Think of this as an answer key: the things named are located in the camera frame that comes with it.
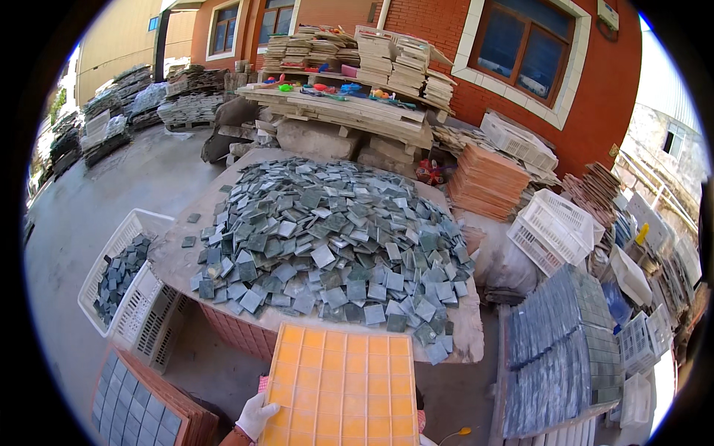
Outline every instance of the stone table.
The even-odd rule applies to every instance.
[[[271,361],[278,329],[283,321],[352,333],[386,331],[386,324],[383,324],[384,327],[381,328],[370,328],[354,323],[325,321],[317,317],[316,310],[310,316],[296,317],[285,315],[269,306],[260,319],[256,319],[247,311],[236,315],[226,308],[225,303],[214,304],[209,300],[201,300],[198,298],[198,292],[191,291],[189,281],[202,268],[202,265],[196,261],[198,254],[203,250],[203,244],[196,243],[192,248],[182,248],[181,242],[187,236],[198,235],[202,228],[212,223],[216,204],[226,197],[225,193],[219,191],[221,186],[233,185],[238,177],[238,172],[250,164],[283,160],[293,156],[295,153],[279,148],[255,148],[249,151],[219,175],[198,200],[177,216],[173,228],[163,238],[159,238],[151,244],[148,254],[154,274],[165,284],[198,302],[209,323],[225,343],[268,362]],[[317,162],[332,161],[319,157],[309,158]],[[419,196],[431,200],[451,215],[448,211],[446,197],[441,191],[419,182],[416,182],[416,189]],[[186,221],[192,213],[201,214],[197,223]],[[468,296],[459,300],[459,308],[447,308],[448,319],[454,322],[454,331],[453,352],[444,361],[445,363],[477,363],[483,357],[483,326],[479,310],[479,297],[473,278],[469,278],[466,284]],[[407,328],[405,333],[411,334],[412,332],[412,328]],[[426,351],[419,343],[414,343],[413,351],[414,360],[428,362]]]

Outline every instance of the orange tile grid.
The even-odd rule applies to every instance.
[[[411,338],[282,323],[259,445],[418,445]]]

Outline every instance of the window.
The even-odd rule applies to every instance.
[[[662,150],[679,160],[686,135],[687,132],[683,127],[670,123],[667,138],[665,139],[665,146],[662,147]]]
[[[233,36],[236,33],[238,5],[219,9],[213,18],[212,54],[226,53],[233,50]]]
[[[259,44],[267,44],[271,34],[289,33],[295,0],[267,0]]]
[[[159,18],[158,17],[151,17],[149,19],[149,31],[153,31],[154,29],[159,27]]]
[[[486,0],[468,66],[551,107],[575,19],[540,0]]]

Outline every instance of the corrugated roof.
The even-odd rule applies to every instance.
[[[694,103],[677,66],[649,30],[642,32],[642,70],[635,102],[671,116],[702,134]]]

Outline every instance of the brick building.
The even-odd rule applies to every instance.
[[[232,68],[250,59],[259,68],[269,33],[377,27],[388,4],[385,30],[429,40],[454,61],[431,68],[458,82],[456,118],[479,125],[487,108],[502,113],[554,145],[559,176],[580,175],[586,163],[613,165],[638,90],[637,11],[611,3],[618,31],[598,19],[595,0],[207,0],[196,12],[191,61]]]

